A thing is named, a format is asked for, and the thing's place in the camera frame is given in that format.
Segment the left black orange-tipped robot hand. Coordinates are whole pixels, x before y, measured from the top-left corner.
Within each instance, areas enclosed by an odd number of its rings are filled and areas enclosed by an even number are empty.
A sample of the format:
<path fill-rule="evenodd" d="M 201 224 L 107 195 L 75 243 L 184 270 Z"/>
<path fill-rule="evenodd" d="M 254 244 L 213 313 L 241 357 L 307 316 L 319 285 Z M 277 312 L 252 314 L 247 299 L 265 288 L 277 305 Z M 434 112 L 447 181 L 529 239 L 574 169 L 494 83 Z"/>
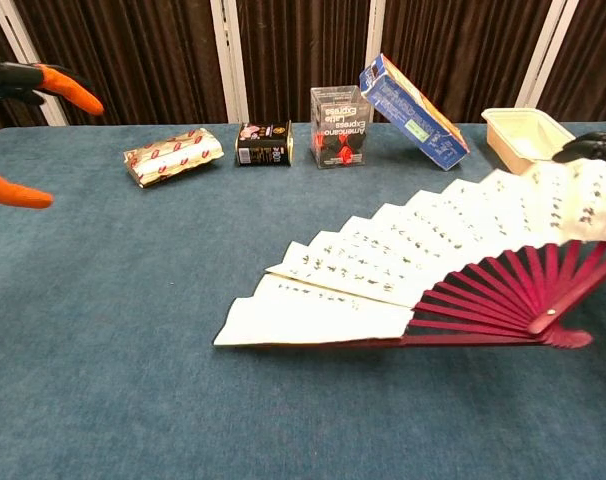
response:
<path fill-rule="evenodd" d="M 61 97 L 93 116 L 104 112 L 103 104 L 91 92 L 90 82 L 71 70 L 58 65 L 0 59 L 0 99 L 40 106 L 46 95 Z M 12 183 L 0 176 L 1 205 L 46 209 L 53 201 L 53 195 L 48 192 Z"/>

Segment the red-ribbed white paper folding fan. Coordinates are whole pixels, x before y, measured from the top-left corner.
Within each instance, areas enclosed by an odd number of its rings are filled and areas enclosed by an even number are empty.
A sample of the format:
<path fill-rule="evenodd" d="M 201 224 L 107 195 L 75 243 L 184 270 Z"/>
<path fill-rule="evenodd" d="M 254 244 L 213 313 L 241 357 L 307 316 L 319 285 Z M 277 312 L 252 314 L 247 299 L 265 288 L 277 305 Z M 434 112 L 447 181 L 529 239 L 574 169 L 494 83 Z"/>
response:
<path fill-rule="evenodd" d="M 562 317 L 604 280 L 606 162 L 540 162 L 291 243 L 213 343 L 581 348 Z"/>

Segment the brown pleated curtain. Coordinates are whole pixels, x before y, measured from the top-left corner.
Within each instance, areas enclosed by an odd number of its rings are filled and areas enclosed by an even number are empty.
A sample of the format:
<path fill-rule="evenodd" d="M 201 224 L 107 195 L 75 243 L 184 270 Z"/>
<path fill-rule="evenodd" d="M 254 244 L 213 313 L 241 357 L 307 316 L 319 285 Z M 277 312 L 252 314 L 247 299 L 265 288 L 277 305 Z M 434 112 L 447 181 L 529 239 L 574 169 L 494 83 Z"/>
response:
<path fill-rule="evenodd" d="M 249 117 L 310 118 L 354 84 L 371 0 L 236 0 Z M 101 125 L 224 123 L 210 0 L 14 0 L 40 60 L 87 78 Z M 515 104 L 552 0 L 385 0 L 382 52 L 455 122 Z M 539 100 L 606 120 L 606 0 L 579 0 Z"/>

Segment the gold red-striped wrapped package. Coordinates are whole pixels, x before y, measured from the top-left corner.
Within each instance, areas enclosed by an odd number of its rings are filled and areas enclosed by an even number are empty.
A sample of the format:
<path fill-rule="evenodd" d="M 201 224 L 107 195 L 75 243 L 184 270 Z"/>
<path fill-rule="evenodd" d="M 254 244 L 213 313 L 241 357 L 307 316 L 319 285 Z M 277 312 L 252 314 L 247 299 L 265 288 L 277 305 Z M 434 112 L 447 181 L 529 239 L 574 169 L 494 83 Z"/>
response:
<path fill-rule="evenodd" d="M 205 128 L 192 129 L 123 153 L 126 169 L 141 188 L 208 164 L 223 155 L 221 143 Z"/>

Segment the black rectangular tin can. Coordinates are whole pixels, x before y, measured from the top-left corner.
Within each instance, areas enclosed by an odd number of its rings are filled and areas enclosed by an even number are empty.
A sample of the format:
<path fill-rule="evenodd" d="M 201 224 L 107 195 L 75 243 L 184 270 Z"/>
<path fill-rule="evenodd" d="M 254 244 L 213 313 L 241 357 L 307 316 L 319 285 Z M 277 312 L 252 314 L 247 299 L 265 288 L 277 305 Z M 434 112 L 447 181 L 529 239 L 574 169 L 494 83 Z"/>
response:
<path fill-rule="evenodd" d="M 242 123 L 235 148 L 238 166 L 291 166 L 294 159 L 292 122 Z"/>

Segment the clear coffee capsule box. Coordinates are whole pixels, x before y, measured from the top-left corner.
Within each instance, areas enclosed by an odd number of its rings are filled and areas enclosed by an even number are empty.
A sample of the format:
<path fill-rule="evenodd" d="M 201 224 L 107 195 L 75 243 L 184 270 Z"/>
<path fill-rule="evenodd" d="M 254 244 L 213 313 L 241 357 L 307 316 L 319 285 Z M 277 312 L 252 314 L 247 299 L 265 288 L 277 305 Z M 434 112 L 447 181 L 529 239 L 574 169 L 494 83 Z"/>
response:
<path fill-rule="evenodd" d="M 365 164 L 371 107 L 357 86 L 313 87 L 311 152 L 319 169 Z"/>

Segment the blue cardboard box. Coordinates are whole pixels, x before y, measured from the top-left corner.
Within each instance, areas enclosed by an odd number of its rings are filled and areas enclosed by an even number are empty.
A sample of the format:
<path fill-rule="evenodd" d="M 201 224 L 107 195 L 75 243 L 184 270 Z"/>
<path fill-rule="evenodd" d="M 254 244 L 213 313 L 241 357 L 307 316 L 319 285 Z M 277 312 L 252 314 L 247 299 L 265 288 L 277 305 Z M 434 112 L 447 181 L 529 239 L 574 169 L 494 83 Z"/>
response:
<path fill-rule="evenodd" d="M 362 97 L 442 170 L 469 153 L 460 130 L 384 54 L 361 72 L 359 87 Z"/>

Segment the cream plastic tray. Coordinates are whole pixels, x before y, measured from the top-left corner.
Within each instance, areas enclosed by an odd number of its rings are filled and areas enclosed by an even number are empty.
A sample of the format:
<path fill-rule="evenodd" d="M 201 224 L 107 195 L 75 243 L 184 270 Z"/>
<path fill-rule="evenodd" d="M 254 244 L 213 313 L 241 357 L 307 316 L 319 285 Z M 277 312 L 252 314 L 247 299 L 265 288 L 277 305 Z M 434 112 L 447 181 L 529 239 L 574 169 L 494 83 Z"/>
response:
<path fill-rule="evenodd" d="M 481 113 L 487 123 L 487 143 L 507 169 L 523 174 L 538 161 L 575 139 L 560 123 L 536 108 L 488 108 Z"/>

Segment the white frame post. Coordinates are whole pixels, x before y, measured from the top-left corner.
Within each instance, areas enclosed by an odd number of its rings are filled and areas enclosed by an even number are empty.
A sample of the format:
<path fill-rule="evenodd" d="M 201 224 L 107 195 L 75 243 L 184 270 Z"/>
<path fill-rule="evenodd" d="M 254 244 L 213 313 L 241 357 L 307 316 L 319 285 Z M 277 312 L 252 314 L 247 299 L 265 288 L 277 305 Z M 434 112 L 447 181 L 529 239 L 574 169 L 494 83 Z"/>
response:
<path fill-rule="evenodd" d="M 210 0 L 219 69 L 229 123 L 250 120 L 237 0 Z"/>
<path fill-rule="evenodd" d="M 41 61 L 16 0 L 0 0 L 0 59 L 19 63 Z M 46 97 L 41 106 L 28 106 L 16 100 L 0 100 L 0 129 L 67 125 L 61 102 L 56 98 Z"/>
<path fill-rule="evenodd" d="M 386 0 L 369 0 L 369 19 L 364 67 L 367 68 L 381 53 Z"/>
<path fill-rule="evenodd" d="M 536 108 L 580 0 L 551 0 L 517 96 L 516 108 Z"/>

